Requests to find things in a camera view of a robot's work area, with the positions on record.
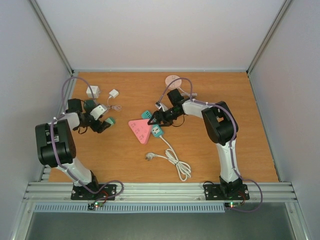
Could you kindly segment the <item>light green plug adapter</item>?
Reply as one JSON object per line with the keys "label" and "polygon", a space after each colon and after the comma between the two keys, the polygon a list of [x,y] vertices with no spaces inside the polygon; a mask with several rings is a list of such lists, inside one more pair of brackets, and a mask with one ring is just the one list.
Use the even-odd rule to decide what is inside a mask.
{"label": "light green plug adapter", "polygon": [[108,117],[105,122],[113,126],[116,123],[116,120],[113,117]]}

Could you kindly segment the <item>teal power strip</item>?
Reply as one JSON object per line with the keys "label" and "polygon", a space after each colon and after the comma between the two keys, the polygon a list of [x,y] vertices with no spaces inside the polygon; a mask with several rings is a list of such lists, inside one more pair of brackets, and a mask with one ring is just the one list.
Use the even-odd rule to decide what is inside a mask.
{"label": "teal power strip", "polygon": [[[146,110],[141,114],[141,117],[143,119],[150,119],[152,117],[152,114],[150,111]],[[151,133],[153,134],[154,137],[160,138],[161,136],[164,135],[164,131],[161,129],[161,127],[157,124],[152,125],[151,128]]]}

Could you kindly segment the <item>green cube socket adapter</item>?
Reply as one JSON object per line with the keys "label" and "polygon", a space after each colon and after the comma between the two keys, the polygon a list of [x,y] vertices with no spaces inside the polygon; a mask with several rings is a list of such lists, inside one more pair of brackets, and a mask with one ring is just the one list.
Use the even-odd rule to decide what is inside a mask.
{"label": "green cube socket adapter", "polygon": [[90,113],[97,106],[98,104],[92,99],[88,99],[83,102],[83,108],[86,113]]}

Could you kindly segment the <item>pink triangular power strip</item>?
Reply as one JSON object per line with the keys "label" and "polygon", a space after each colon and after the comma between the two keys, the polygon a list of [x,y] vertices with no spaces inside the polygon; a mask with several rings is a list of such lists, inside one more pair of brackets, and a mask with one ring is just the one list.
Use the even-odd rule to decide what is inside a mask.
{"label": "pink triangular power strip", "polygon": [[138,141],[143,145],[148,143],[152,131],[152,126],[149,125],[148,122],[149,119],[130,120],[128,122],[129,128],[132,130]]}

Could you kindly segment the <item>white cube socket adapter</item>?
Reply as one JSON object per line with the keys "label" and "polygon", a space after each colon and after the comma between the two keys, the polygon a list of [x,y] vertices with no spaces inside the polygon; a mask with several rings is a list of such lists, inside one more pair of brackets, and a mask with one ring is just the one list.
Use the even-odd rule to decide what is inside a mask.
{"label": "white cube socket adapter", "polygon": [[86,89],[86,94],[91,99],[98,99],[100,96],[101,90],[97,85],[90,85]]}

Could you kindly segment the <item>round pink power strip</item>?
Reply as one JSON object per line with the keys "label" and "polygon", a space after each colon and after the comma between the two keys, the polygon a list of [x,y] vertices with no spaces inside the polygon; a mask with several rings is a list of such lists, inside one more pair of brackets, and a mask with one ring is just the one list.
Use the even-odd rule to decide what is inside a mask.
{"label": "round pink power strip", "polygon": [[165,84],[169,90],[179,89],[182,85],[182,80],[177,75],[169,75],[165,78]]}

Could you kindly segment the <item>white usb charger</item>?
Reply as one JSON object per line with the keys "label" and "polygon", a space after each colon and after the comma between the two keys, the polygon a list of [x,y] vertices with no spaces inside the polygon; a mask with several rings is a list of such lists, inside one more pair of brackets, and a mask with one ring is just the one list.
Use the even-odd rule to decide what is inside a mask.
{"label": "white usb charger", "polygon": [[116,98],[119,95],[119,92],[116,89],[113,89],[109,92],[109,98]]}

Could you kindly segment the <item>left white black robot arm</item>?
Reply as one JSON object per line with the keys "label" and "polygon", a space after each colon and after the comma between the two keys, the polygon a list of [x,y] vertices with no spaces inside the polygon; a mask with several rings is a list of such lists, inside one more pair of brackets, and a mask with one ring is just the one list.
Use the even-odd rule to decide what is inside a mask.
{"label": "left white black robot arm", "polygon": [[96,199],[101,187],[94,173],[84,167],[77,158],[77,150],[72,131],[91,129],[101,134],[114,122],[102,121],[101,118],[110,107],[99,104],[95,100],[69,99],[67,108],[52,122],[35,127],[37,156],[40,163],[58,169],[73,182],[73,190],[89,199]]}

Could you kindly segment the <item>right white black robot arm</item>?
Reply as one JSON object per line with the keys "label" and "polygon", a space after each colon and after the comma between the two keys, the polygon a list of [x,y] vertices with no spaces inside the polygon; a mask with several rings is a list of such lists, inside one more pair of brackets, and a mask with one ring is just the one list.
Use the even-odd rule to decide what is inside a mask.
{"label": "right white black robot arm", "polygon": [[234,197],[241,188],[236,161],[236,137],[239,130],[228,105],[224,101],[208,103],[195,98],[183,97],[177,89],[167,94],[172,107],[155,111],[148,125],[169,127],[178,117],[189,115],[201,118],[210,140],[216,145],[220,162],[220,192],[225,198]]}

